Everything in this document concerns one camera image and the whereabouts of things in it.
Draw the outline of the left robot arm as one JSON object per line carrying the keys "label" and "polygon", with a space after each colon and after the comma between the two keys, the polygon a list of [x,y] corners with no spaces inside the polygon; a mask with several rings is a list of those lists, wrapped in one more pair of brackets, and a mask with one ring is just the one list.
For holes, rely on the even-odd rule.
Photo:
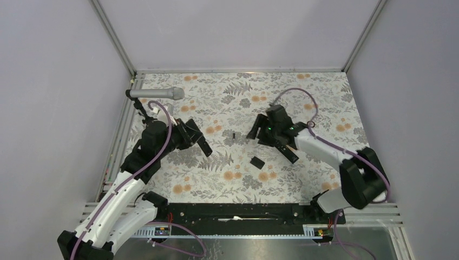
{"label": "left robot arm", "polygon": [[64,259],[113,259],[121,246],[147,223],[163,222],[168,215],[167,199],[148,192],[122,217],[129,202],[161,168],[161,159],[175,150],[198,144],[209,157],[212,149],[194,120],[171,124],[153,120],[125,158],[120,172],[92,213],[74,230],[63,231],[58,245]]}

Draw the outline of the black remote control back up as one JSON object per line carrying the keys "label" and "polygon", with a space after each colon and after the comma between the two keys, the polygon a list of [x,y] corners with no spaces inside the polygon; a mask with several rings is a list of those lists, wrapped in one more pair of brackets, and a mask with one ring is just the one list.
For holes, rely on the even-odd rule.
{"label": "black remote control back up", "polygon": [[199,130],[197,124],[193,119],[189,119],[186,123],[185,126],[187,128],[187,132],[191,136],[191,140],[195,143],[198,144],[200,149],[203,151],[204,155],[206,157],[209,157],[213,150],[211,149],[210,145],[208,144],[203,132]]}

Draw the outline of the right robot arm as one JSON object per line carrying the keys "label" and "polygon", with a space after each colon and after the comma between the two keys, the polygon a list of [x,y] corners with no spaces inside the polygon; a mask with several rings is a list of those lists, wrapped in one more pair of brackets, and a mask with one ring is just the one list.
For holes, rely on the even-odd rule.
{"label": "right robot arm", "polygon": [[246,137],[275,147],[292,163],[298,160],[294,151],[302,151],[338,172],[340,187],[322,192],[311,200],[310,215],[317,223],[326,222],[337,210],[348,207],[361,210],[388,199],[390,183],[373,149],[342,148],[315,134],[313,127],[312,121],[293,123],[283,106],[274,105],[265,114],[257,115]]}

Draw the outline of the black battery cover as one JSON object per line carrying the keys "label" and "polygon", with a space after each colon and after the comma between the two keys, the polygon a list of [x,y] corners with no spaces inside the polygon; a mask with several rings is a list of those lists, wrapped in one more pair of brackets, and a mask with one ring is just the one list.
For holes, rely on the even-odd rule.
{"label": "black battery cover", "polygon": [[257,169],[261,170],[264,167],[265,162],[263,160],[261,160],[260,158],[258,158],[258,157],[253,157],[250,160],[250,164],[255,166]]}

